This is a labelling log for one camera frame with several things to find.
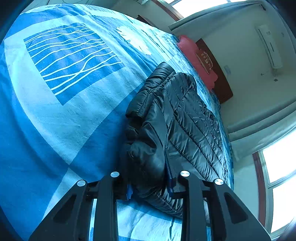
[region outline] brown headboard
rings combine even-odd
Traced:
[[[211,58],[211,61],[213,62],[212,69],[218,75],[218,79],[215,82],[215,87],[213,88],[213,91],[218,97],[220,104],[222,104],[233,96],[233,92],[227,82],[222,69],[220,68],[220,65],[218,64],[217,60],[215,59],[214,55],[212,54],[206,43],[202,39],[200,39],[196,42],[196,45],[199,49],[206,51],[206,53]]]

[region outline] blue bedspread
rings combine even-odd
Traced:
[[[163,61],[194,76],[217,117],[233,187],[219,102],[176,41],[96,6],[50,5],[17,18],[0,45],[0,206],[24,240],[77,180],[114,170],[126,108]],[[118,202],[118,229],[120,240],[179,240],[181,220],[131,199]]]

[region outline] black puffer jacket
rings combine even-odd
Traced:
[[[182,217],[182,199],[165,187],[165,157],[202,179],[225,180],[218,123],[196,92],[193,76],[161,63],[126,111],[127,161],[135,192],[156,208]]]

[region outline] white wavy line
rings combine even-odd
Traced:
[[[75,62],[75,63],[73,63],[73,64],[70,64],[69,66],[66,66],[66,67],[64,67],[64,68],[58,69],[58,70],[56,70],[56,71],[54,71],[54,72],[52,72],[52,73],[49,73],[49,74],[47,74],[47,75],[44,75],[44,76],[42,76],[42,77],[45,78],[45,77],[47,77],[47,76],[50,76],[50,75],[52,75],[52,74],[54,74],[54,73],[56,73],[56,72],[59,72],[59,71],[63,70],[63,69],[67,69],[67,68],[73,66],[74,64],[77,64],[77,63],[79,63],[79,62],[85,60],[85,59],[86,59],[87,57],[89,57],[90,55],[92,55],[92,54],[94,54],[94,53],[97,53],[97,52],[100,52],[100,51],[103,50],[103,49],[108,49],[108,48],[109,48],[109,47],[102,48],[102,49],[100,49],[100,50],[98,50],[98,51],[96,51],[96,52],[90,53],[89,55],[85,56],[83,59],[81,59],[81,60],[79,60],[79,61],[77,61],[77,62]],[[55,78],[52,78],[52,79],[45,80],[45,82],[47,82],[47,81],[51,81],[51,80],[60,79],[60,78],[63,78],[63,77],[72,76],[72,75],[74,75],[74,74],[68,74],[68,75],[63,75],[63,76],[55,77]]]
[[[86,44],[87,42],[91,41],[91,40],[96,40],[96,39],[90,39],[86,42],[84,42],[84,44]],[[93,43],[89,43],[89,44],[96,44],[96,43],[103,43],[104,41],[101,41],[101,42],[93,42]],[[49,46],[47,48],[44,48],[43,50],[39,51],[38,53],[34,54],[33,56],[31,56],[31,58],[35,57],[37,54],[40,54],[42,51],[46,50],[46,49],[49,49],[51,47],[57,47],[57,46],[66,46],[66,45],[69,45],[69,44],[81,44],[81,42],[72,42],[72,43],[67,43],[67,44],[59,44],[59,45],[53,45],[53,46]]]
[[[74,75],[73,77],[71,77],[71,78],[67,79],[66,81],[64,81],[63,83],[61,83],[61,84],[59,84],[59,85],[57,85],[57,86],[51,88],[51,90],[55,90],[55,89],[61,87],[62,85],[64,85],[65,83],[68,83],[69,81],[71,81],[71,80],[74,79],[77,75],[79,75],[79,74],[81,74],[81,73],[84,73],[84,72],[86,72],[86,71],[89,71],[89,70],[91,70],[91,69],[94,69],[94,68],[98,67],[99,65],[101,65],[101,64],[103,64],[103,63],[105,63],[105,62],[107,62],[109,59],[111,59],[111,58],[113,58],[114,56],[116,56],[116,54],[115,54],[115,55],[112,55],[110,58],[108,58],[108,59],[102,61],[101,63],[97,64],[97,65],[94,66],[94,67],[91,67],[91,68],[89,68],[89,69],[85,69],[85,70],[83,70],[83,69],[85,68],[87,62],[90,61],[92,58],[94,58],[94,57],[96,57],[96,56],[97,56],[97,55],[92,56],[91,58],[89,58],[89,59],[84,63],[84,65],[83,65],[83,67],[81,68],[81,70],[79,70],[78,72],[76,72],[75,75]]]
[[[56,92],[54,95],[58,95],[58,94],[61,94],[62,92],[64,92],[66,89],[68,89],[69,87],[71,87],[72,85],[76,84],[78,81],[80,81],[81,79],[83,79],[84,77],[86,77],[87,75],[89,75],[91,72],[97,70],[97,69],[100,69],[104,66],[110,66],[110,65],[114,65],[114,64],[120,64],[122,63],[122,61],[120,62],[116,62],[116,63],[113,63],[113,64],[104,64],[96,69],[93,69],[92,71],[88,72],[87,74],[85,74],[84,76],[82,76],[81,78],[79,78],[78,80],[74,81],[72,84],[69,84],[68,86],[66,86],[65,88],[63,88],[62,90],[60,90],[59,92]]]
[[[77,32],[77,31],[82,31],[82,30],[85,30],[85,29],[88,29],[89,27],[86,27],[86,28],[83,28],[83,29],[77,29],[77,30],[75,30],[74,32],[71,32],[71,33],[75,33],[75,32]],[[63,32],[58,32],[58,33],[54,33],[54,34],[70,34],[70,33],[63,33]],[[50,35],[54,35],[54,34],[46,34],[46,35],[42,35],[42,36],[36,36],[36,37],[34,37],[34,39],[31,39],[31,40],[28,40],[28,41],[26,41],[25,42],[25,44],[27,44],[27,43],[29,43],[29,42],[31,42],[31,41],[33,41],[33,40],[36,40],[36,39],[38,39],[38,38],[43,38],[43,37],[45,37],[45,36],[50,36]]]
[[[93,32],[93,33],[91,33],[91,34],[82,35],[82,36],[79,36],[79,37],[74,38],[74,39],[67,39],[67,40],[64,41],[64,42],[56,42],[56,43],[44,44],[44,45],[39,46],[39,47],[37,47],[37,48],[34,48],[34,49],[31,49],[31,50],[28,50],[28,52],[31,52],[31,51],[33,51],[33,50],[39,49],[39,48],[41,48],[41,47],[44,47],[44,46],[47,46],[47,45],[50,45],[50,44],[62,44],[62,43],[68,42],[68,41],[70,41],[70,40],[75,40],[75,39],[79,39],[79,38],[82,38],[82,37],[85,37],[85,36],[92,35],[92,34],[94,34],[94,33],[95,33],[95,32]]]
[[[86,33],[86,32],[89,32],[89,31],[92,31],[92,30],[87,30],[87,31],[84,31],[84,32],[83,32],[83,31],[81,31],[81,32],[76,32],[76,33],[74,33],[74,34],[77,34],[77,33]],[[32,46],[28,47],[27,49],[29,49],[29,48],[31,48],[31,47],[37,45],[37,44],[43,43],[44,41],[51,40],[51,39],[55,39],[55,38],[58,38],[58,37],[60,37],[60,36],[62,36],[62,35],[70,35],[70,34],[73,34],[73,33],[61,34],[61,35],[59,35],[59,36],[55,36],[55,37],[52,37],[52,38],[49,38],[49,39],[45,39],[45,40],[40,41],[40,42],[38,42],[38,43],[36,43],[36,44],[33,44]]]
[[[55,62],[57,62],[57,61],[59,61],[59,60],[61,60],[61,59],[63,59],[63,58],[66,58],[66,57],[68,57],[69,55],[75,54],[75,53],[77,53],[77,52],[79,52],[79,51],[81,51],[81,50],[84,50],[84,49],[89,49],[89,48],[97,47],[97,46],[104,45],[104,44],[105,44],[105,43],[103,43],[103,44],[98,44],[98,45],[95,45],[95,46],[89,46],[89,47],[87,47],[87,48],[79,49],[79,50],[77,50],[77,51],[75,51],[75,52],[73,52],[73,53],[69,53],[69,54],[67,54],[67,55],[65,55],[65,56],[63,56],[63,57],[61,57],[61,58],[58,58],[58,59],[56,59],[55,61],[53,61],[50,65],[48,65],[48,66],[45,67],[43,70],[41,70],[40,73],[42,73],[42,72],[43,72],[44,70],[46,70],[48,67],[52,66]]]
[[[83,26],[76,26],[76,27],[66,27],[66,28],[78,28],[78,27],[86,27],[86,25],[83,25]],[[58,28],[58,29],[54,29],[54,30],[49,30],[47,32],[44,32],[44,33],[41,33],[41,34],[38,34],[36,36],[34,36],[33,38],[27,40],[26,42],[24,42],[25,44],[28,43],[29,41],[31,41],[32,39],[40,36],[40,35],[43,35],[43,34],[46,34],[46,33],[50,33],[50,32],[53,32],[53,31],[57,31],[57,30],[62,30],[62,29],[66,29],[66,28]]]
[[[78,45],[75,45],[75,46],[72,46],[70,48],[66,48],[66,49],[58,49],[58,50],[55,50],[55,51],[52,51],[50,53],[48,53],[47,55],[45,55],[43,58],[41,58],[35,65],[37,65],[40,61],[44,60],[46,57],[48,57],[49,55],[51,55],[52,53],[56,53],[56,52],[59,52],[59,51],[62,51],[62,50],[68,50],[68,49],[72,49],[72,48],[76,48],[78,46],[81,46],[81,45],[85,45],[85,44],[94,44],[94,43],[87,43],[88,41],[86,41],[85,43],[81,43],[81,44],[78,44]]]

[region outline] white wall-mounted air conditioner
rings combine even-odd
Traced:
[[[279,69],[283,67],[283,63],[281,61],[281,56],[279,54],[278,48],[276,46],[276,42],[272,37],[270,30],[267,25],[261,25],[256,28],[262,43],[265,47],[266,53],[268,55],[271,67],[274,69]]]

